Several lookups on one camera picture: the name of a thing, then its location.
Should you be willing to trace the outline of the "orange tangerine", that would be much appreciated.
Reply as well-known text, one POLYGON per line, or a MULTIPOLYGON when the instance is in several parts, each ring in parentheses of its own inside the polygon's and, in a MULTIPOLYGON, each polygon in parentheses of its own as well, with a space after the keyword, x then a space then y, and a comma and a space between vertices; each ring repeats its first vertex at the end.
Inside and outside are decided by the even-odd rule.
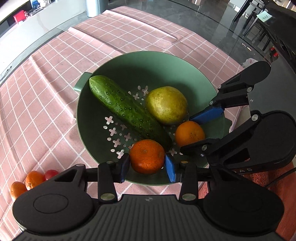
POLYGON ((165 150, 156 141, 146 139, 136 142, 129 152, 130 164, 137 173, 152 175, 165 163, 165 150))
POLYGON ((27 188, 24 183, 15 181, 10 188, 10 194, 13 201, 15 201, 20 195, 27 192, 27 188))
POLYGON ((25 179, 25 186, 27 190, 31 190, 34 187, 42 184, 46 181, 45 175, 38 171, 31 171, 25 179))
POLYGON ((175 132, 175 142, 183 147, 205 139, 202 127, 194 121, 186 121, 180 124, 175 132))

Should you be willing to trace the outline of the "red cherry tomato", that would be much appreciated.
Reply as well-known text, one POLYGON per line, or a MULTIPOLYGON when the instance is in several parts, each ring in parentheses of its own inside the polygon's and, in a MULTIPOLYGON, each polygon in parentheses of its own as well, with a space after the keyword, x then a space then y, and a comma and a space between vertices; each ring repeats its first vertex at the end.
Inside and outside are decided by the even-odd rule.
POLYGON ((45 173, 44 173, 44 177, 46 180, 49 180, 53 177, 55 177, 56 175, 58 175, 59 172, 57 170, 54 170, 54 169, 50 169, 50 170, 47 170, 45 173))

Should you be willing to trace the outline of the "green colander bowl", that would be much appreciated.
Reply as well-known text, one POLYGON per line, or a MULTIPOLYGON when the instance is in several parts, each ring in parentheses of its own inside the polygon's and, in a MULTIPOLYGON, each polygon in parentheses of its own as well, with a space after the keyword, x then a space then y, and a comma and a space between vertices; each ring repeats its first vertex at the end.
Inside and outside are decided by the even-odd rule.
POLYGON ((89 177, 115 183, 130 181, 143 185, 170 184, 165 168, 152 175, 137 173, 128 154, 133 144, 143 139, 163 146, 175 163, 183 155, 175 141, 177 125, 161 123, 146 108, 149 93, 171 86, 186 98, 185 116, 208 106, 217 92, 197 68, 176 56, 154 51, 139 51, 117 56, 92 73, 85 72, 75 85, 79 92, 77 127, 81 140, 99 164, 89 177))

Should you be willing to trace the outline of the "yellow-green pear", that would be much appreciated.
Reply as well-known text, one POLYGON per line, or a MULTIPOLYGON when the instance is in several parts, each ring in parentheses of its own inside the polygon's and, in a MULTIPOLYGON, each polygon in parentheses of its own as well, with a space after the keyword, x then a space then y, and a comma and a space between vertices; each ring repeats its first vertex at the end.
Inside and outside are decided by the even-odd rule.
POLYGON ((188 112, 188 102, 184 94, 171 86, 150 91, 145 99, 145 107, 157 121, 164 125, 181 123, 188 112))

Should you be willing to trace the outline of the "green cucumber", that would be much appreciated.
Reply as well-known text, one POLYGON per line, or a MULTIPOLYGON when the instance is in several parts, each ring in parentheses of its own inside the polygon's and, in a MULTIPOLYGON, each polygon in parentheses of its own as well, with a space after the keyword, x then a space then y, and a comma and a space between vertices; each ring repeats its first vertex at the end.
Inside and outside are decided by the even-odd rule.
POLYGON ((159 122, 115 81, 95 75, 89 78, 89 87, 101 104, 139 138, 156 141, 167 151, 173 146, 171 137, 159 122))

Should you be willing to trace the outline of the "black dining table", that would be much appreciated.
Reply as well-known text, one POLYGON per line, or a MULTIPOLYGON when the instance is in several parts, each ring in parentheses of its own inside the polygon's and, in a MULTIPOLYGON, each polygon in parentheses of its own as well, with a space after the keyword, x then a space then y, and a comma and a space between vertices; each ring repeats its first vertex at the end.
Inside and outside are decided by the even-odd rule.
POLYGON ((232 56, 272 63, 283 58, 295 70, 295 12, 274 1, 258 1, 243 24, 232 56))

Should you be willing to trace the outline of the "orange tangerine on cloth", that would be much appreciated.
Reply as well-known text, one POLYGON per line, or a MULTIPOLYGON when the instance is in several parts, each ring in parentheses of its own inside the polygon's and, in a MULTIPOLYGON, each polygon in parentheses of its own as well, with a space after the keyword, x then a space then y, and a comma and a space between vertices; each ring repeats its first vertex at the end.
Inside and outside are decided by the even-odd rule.
POLYGON ((25 186, 27 190, 31 190, 34 187, 42 184, 46 181, 45 175, 38 171, 31 171, 25 179, 25 186))

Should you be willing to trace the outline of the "pink checkered tablecloth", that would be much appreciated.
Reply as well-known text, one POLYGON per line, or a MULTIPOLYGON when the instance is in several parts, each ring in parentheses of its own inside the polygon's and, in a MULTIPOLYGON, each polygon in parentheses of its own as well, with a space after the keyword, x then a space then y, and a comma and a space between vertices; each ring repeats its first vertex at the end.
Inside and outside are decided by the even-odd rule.
POLYGON ((82 73, 122 53, 154 50, 178 56, 215 86, 242 70, 239 62, 184 24, 121 6, 79 23, 34 52, 1 86, 1 240, 19 228, 11 185, 32 170, 96 167, 76 126, 82 73))

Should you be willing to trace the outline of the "silver trash bin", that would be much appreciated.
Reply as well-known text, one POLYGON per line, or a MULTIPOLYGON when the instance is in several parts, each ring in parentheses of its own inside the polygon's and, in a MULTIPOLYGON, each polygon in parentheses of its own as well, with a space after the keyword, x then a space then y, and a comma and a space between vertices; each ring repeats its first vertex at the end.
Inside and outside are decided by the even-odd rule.
POLYGON ((100 15, 108 8, 108 0, 86 0, 86 14, 89 18, 100 15))

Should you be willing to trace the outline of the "red box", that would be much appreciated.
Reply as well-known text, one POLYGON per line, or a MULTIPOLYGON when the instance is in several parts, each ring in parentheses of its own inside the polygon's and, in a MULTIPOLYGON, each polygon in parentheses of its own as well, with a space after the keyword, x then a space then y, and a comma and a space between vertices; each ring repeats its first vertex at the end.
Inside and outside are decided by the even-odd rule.
POLYGON ((17 24, 20 23, 21 21, 26 20, 27 17, 28 17, 28 14, 27 14, 27 12, 24 11, 24 10, 20 10, 20 11, 18 11, 18 12, 13 16, 13 18, 14 18, 14 20, 15 20, 15 22, 16 22, 17 24))

